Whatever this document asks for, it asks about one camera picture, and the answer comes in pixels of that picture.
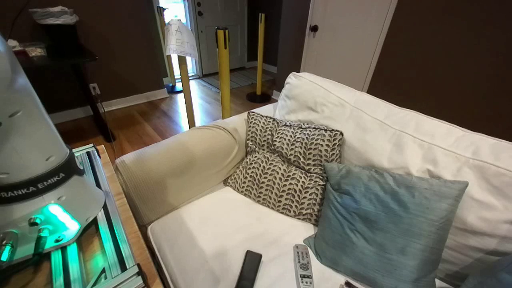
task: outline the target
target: electrical outlet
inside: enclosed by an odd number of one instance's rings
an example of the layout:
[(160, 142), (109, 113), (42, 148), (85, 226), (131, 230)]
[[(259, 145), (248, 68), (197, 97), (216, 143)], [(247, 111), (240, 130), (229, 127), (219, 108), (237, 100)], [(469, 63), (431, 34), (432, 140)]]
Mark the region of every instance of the electrical outlet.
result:
[(93, 95), (99, 95), (101, 94), (98, 82), (90, 82), (90, 89), (91, 89)]

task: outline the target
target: couch armrest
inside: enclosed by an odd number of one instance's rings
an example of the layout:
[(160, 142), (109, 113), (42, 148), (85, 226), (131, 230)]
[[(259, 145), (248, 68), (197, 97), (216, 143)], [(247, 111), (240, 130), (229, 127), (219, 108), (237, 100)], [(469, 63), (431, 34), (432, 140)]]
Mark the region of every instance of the couch armrest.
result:
[(218, 186), (245, 154), (247, 114), (199, 126), (115, 161), (139, 225)]

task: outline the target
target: yellow pole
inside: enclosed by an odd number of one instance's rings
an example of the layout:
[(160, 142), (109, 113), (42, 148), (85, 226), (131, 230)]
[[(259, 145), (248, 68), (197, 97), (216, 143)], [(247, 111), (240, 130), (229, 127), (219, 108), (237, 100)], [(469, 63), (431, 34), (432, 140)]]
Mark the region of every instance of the yellow pole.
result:
[(187, 57), (179, 54), (178, 63), (179, 63), (179, 73), (181, 73), (183, 95), (186, 97), (189, 127), (194, 127), (195, 119), (194, 119), (194, 105), (192, 105), (192, 94), (191, 94)]
[(256, 66), (256, 94), (261, 94), (261, 79), (263, 79), (263, 54), (264, 54), (264, 38), (266, 34), (266, 14), (259, 12), (259, 26), (258, 26), (258, 66)]
[(165, 52), (167, 74), (170, 76), (170, 82), (176, 84), (173, 57), (170, 54), (167, 54), (167, 50), (165, 50), (167, 47), (165, 47), (165, 15), (163, 15), (163, 10), (165, 10), (165, 7), (162, 7), (162, 6), (157, 7), (160, 41), (162, 41), (162, 49)]
[(247, 94), (247, 98), (251, 102), (269, 102), (271, 94), (261, 90), (263, 86), (263, 55), (266, 44), (266, 14), (259, 12), (259, 25), (258, 25), (258, 65), (256, 65), (256, 90)]
[(216, 30), (223, 118), (231, 116), (229, 30)]

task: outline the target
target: white remote control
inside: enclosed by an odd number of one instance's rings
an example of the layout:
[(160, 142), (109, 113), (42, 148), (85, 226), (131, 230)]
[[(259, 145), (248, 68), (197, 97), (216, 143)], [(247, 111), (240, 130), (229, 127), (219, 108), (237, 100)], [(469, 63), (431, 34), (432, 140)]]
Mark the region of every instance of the white remote control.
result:
[(314, 268), (311, 266), (309, 250), (306, 244), (293, 246), (293, 262), (298, 288), (314, 288)]

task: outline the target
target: throw pillow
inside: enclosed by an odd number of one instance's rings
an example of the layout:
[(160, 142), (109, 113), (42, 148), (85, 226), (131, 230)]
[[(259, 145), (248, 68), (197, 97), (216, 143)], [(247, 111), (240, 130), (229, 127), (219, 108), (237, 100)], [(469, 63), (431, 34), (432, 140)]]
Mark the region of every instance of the throw pillow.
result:
[(341, 146), (339, 129), (248, 111), (247, 156), (226, 183), (282, 214), (319, 223), (323, 162), (339, 161)]
[(317, 233), (306, 238), (325, 265), (370, 286), (435, 286), (464, 180), (327, 164)]
[(469, 274), (463, 288), (509, 288), (512, 286), (512, 255), (503, 257)]

